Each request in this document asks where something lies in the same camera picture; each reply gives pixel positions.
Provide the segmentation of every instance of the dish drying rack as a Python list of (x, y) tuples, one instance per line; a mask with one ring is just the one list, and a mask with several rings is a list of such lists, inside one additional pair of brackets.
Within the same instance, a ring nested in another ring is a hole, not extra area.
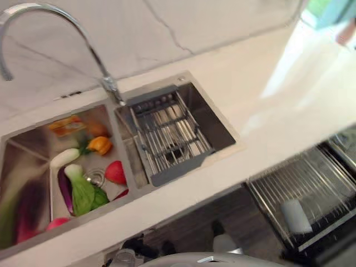
[[(310, 149), (247, 182), (287, 248), (305, 256), (308, 247), (356, 215), (355, 180), (325, 153)], [(292, 199), (299, 200), (312, 233), (289, 231), (280, 206)]]
[(199, 167), (214, 152), (177, 91), (130, 107), (147, 177), (160, 186)]
[(334, 135), (327, 144), (356, 173), (356, 126)]

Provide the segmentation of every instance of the orange bell pepper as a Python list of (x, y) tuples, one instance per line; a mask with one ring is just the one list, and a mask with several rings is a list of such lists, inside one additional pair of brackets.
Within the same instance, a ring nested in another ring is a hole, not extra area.
[(101, 156), (105, 155), (110, 148), (112, 147), (112, 143), (109, 138), (104, 136), (99, 136), (90, 141), (87, 148), (89, 150), (94, 150), (98, 152)]

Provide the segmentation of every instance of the white radish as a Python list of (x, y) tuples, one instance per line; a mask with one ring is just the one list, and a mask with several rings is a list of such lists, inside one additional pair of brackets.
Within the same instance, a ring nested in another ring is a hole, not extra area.
[(281, 205), (288, 229), (294, 234), (313, 232), (308, 217), (306, 216), (298, 199), (291, 199)]
[(79, 149), (64, 150), (63, 152), (59, 153), (57, 156), (55, 156), (52, 159), (50, 163), (50, 167), (53, 169), (59, 169), (65, 164), (68, 164), (73, 160), (76, 160), (77, 158), (79, 158), (79, 156), (80, 156)]

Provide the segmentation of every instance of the countertop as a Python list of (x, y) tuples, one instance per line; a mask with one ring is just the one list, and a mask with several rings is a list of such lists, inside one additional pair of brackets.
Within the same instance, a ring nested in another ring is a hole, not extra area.
[[(0, 1), (0, 10), (19, 0)], [(85, 28), (110, 74), (138, 75), (293, 24), (306, 0), (46, 0)], [(11, 23), (3, 50), (15, 79), (0, 79), (0, 121), (96, 84), (100, 71), (76, 29), (35, 12)]]
[[(302, 24), (285, 48), (292, 30), (281, 29), (119, 81), (120, 89), (127, 92), (190, 71), (240, 134), (246, 148), (6, 258), (0, 265), (75, 263), (236, 186), (355, 123), (356, 54)], [(3, 123), (0, 134), (4, 136), (74, 106), (107, 97), (100, 88), (84, 95), (14, 117)]]

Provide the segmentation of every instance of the bok choy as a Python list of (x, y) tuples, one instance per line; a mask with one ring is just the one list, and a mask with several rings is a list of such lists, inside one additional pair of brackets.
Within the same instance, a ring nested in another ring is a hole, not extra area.
[(106, 193), (83, 176), (80, 165), (70, 164), (65, 167), (65, 174), (72, 184), (73, 213), (81, 216), (109, 202)]

